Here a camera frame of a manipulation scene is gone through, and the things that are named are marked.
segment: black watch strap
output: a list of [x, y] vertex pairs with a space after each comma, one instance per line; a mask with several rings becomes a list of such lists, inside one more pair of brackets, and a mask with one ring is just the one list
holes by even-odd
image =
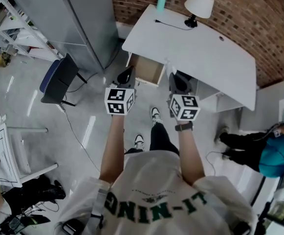
[[191, 129], [193, 130], [193, 122], [188, 122], [186, 124], [178, 124], [175, 126], [175, 130], [176, 131], [184, 131], [184, 130], [188, 130]]

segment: white table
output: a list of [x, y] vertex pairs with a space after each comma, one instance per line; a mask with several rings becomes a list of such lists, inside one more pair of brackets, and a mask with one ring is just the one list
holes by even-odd
[[184, 15], [168, 9], [158, 13], [149, 5], [122, 49], [161, 64], [168, 58], [177, 70], [199, 81], [196, 94], [212, 111], [255, 109], [256, 64], [248, 52], [200, 22], [194, 29], [181, 30], [155, 19], [187, 29]]
[[20, 188], [23, 183], [58, 167], [58, 164], [53, 164], [32, 173], [21, 132], [47, 132], [47, 129], [0, 126], [0, 185]]

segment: desk drawer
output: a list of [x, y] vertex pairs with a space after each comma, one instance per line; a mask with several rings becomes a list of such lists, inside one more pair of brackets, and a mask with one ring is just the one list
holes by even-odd
[[136, 80], [158, 87], [165, 66], [154, 60], [129, 53], [127, 66], [133, 65], [136, 69]]

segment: black pants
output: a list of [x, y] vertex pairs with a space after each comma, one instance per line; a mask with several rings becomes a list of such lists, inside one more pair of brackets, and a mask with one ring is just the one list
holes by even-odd
[[221, 142], [231, 148], [223, 154], [228, 156], [230, 160], [240, 165], [245, 164], [259, 172], [261, 154], [266, 146], [266, 139], [261, 139], [264, 135], [265, 133], [254, 133], [245, 136], [223, 133], [220, 135]]
[[47, 202], [55, 200], [50, 194], [41, 193], [43, 189], [48, 189], [56, 186], [45, 184], [40, 179], [32, 179], [25, 182], [22, 188], [12, 188], [2, 196], [10, 206], [12, 216], [20, 215], [29, 207], [37, 204], [38, 202]]
[[[150, 151], [153, 150], [172, 151], [179, 156], [179, 150], [170, 142], [169, 135], [162, 123], [156, 123], [152, 128]], [[137, 152], [142, 152], [142, 150], [131, 148], [126, 154]]]

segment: teal bottle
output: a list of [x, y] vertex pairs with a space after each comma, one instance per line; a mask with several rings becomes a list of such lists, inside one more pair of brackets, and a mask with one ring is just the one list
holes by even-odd
[[157, 2], [157, 11], [162, 12], [165, 9], [166, 0], [158, 0]]

